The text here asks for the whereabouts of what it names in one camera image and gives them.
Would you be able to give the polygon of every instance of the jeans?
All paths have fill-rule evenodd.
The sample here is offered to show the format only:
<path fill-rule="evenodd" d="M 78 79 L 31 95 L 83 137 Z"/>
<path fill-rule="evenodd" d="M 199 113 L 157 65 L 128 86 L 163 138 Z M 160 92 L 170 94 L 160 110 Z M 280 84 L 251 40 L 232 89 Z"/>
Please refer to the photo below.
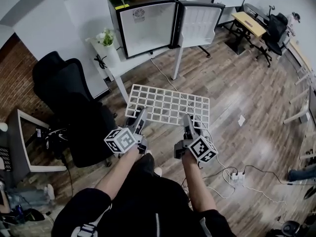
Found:
<path fill-rule="evenodd" d="M 305 170 L 290 170 L 288 173 L 288 180 L 290 182 L 311 178 L 316 178 L 316 166 Z"/>

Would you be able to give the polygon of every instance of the power strip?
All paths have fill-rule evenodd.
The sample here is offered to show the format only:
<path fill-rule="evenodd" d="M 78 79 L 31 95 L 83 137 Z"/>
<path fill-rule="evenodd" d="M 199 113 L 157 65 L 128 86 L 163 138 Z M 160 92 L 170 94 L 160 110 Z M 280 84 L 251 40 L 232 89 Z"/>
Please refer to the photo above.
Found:
<path fill-rule="evenodd" d="M 245 173 L 244 172 L 238 172 L 238 173 L 233 173 L 231 176 L 231 179 L 239 182 L 239 183 L 243 183 L 244 179 L 245 179 Z"/>

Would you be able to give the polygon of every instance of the white table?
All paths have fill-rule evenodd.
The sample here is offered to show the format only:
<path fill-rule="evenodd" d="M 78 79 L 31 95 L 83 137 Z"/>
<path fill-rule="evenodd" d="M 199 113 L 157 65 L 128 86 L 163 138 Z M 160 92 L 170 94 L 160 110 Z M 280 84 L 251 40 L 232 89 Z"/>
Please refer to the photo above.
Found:
<path fill-rule="evenodd" d="M 97 53 L 100 55 L 101 58 L 103 58 L 103 54 L 100 51 L 100 44 L 98 44 L 96 41 L 93 41 L 93 39 L 89 40 L 94 49 L 97 51 Z M 168 51 L 168 47 L 160 48 L 155 51 L 153 51 L 153 54 L 145 53 L 138 55 L 134 58 L 127 59 L 124 53 L 124 49 L 121 47 L 118 49 L 118 56 L 120 59 L 120 63 L 118 63 L 115 67 L 108 67 L 107 70 L 98 69 L 101 77 L 105 79 L 106 77 L 109 77 L 111 81 L 115 81 L 118 85 L 118 88 L 125 100 L 126 103 L 128 103 L 128 94 L 126 92 L 126 89 L 124 87 L 123 81 L 121 79 L 121 76 L 127 73 L 128 71 L 132 70 L 133 68 L 137 67 L 138 65 L 155 58 L 156 56 Z M 181 56 L 182 56 L 183 48 L 180 47 L 176 51 L 176 59 L 175 59 L 175 66 L 172 72 L 172 79 L 175 80 L 177 78 L 180 62 L 181 62 Z"/>

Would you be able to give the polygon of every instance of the white strap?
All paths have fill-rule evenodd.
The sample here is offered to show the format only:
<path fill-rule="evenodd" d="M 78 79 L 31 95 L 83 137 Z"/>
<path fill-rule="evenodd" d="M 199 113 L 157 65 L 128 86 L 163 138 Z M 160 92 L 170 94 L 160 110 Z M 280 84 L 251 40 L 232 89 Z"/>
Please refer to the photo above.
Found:
<path fill-rule="evenodd" d="M 98 226 L 104 213 L 111 210 L 111 208 L 112 204 L 110 204 L 109 207 L 95 221 L 89 224 L 84 224 L 82 227 L 76 227 L 73 230 L 71 237 L 98 237 L 98 231 L 96 231 L 95 228 Z"/>

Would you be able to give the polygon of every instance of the paper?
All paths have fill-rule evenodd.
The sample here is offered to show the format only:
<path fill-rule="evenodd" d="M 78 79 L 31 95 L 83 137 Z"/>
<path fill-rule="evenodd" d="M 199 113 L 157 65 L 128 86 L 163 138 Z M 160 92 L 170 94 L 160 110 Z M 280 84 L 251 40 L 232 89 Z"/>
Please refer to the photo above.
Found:
<path fill-rule="evenodd" d="M 238 124 L 240 125 L 240 127 L 242 126 L 242 124 L 245 122 L 245 118 L 243 117 L 243 115 L 240 115 L 240 118 L 238 120 Z"/>

